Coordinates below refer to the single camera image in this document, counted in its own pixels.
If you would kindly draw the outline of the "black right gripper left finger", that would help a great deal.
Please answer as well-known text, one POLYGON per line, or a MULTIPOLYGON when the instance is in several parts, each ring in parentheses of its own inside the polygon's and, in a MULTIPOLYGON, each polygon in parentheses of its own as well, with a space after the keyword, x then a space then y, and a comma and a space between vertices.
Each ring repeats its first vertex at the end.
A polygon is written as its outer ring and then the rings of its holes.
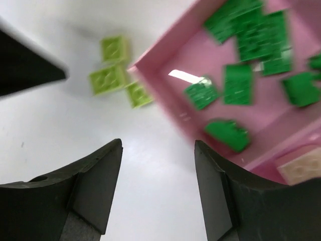
POLYGON ((115 139, 28 182, 1 185, 1 234, 104 235, 122 152, 115 139))

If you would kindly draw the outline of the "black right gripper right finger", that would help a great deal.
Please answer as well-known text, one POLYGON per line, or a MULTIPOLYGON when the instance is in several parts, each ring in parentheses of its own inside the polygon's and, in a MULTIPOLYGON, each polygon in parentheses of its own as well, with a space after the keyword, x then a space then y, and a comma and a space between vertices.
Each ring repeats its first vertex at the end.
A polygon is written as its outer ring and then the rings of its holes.
POLYGON ((194 155, 208 240, 320 240, 320 178, 283 185, 198 140, 194 155))

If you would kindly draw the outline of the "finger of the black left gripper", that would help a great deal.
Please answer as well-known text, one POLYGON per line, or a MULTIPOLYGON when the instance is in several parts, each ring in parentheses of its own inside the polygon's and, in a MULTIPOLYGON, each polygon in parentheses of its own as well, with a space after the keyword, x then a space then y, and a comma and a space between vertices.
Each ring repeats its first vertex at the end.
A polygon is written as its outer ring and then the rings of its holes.
POLYGON ((1 96, 66 77, 63 68, 1 31, 1 96))

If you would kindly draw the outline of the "green 2x4 lego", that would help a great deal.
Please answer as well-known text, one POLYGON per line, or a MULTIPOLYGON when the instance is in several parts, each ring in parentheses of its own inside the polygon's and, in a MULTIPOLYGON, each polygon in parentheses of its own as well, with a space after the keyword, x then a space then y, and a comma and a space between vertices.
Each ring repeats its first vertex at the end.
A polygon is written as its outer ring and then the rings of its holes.
POLYGON ((264 14, 258 8, 239 15, 232 24, 240 61, 268 58, 291 48, 285 11, 264 14))

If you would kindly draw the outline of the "green 2x2 lego cube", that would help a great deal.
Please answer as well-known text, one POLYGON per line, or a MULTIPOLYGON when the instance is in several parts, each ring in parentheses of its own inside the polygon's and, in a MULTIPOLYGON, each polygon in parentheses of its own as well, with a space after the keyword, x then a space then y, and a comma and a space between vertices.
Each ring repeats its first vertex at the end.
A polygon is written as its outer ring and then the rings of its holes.
POLYGON ((297 107, 305 107, 320 100, 320 89, 315 82, 320 74, 301 72, 281 81, 288 101, 297 107))

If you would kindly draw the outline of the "green stepped lego assembly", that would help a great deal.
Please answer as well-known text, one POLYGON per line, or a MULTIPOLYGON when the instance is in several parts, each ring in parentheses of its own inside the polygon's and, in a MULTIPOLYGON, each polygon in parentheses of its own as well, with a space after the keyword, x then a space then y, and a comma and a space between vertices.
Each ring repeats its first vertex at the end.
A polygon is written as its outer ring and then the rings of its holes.
POLYGON ((262 62, 263 76, 281 74, 292 70, 293 50, 285 49, 280 52, 273 52, 264 57, 262 62))

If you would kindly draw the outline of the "green sloped lego piece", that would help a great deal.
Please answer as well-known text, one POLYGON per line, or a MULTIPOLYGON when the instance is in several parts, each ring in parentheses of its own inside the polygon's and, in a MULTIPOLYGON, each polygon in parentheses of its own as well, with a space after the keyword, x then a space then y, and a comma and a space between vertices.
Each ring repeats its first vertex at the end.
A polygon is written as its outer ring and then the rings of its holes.
POLYGON ((234 19, 251 10, 261 8, 263 1, 225 1, 210 17, 203 23, 205 30, 214 39, 223 44, 234 35, 234 19))

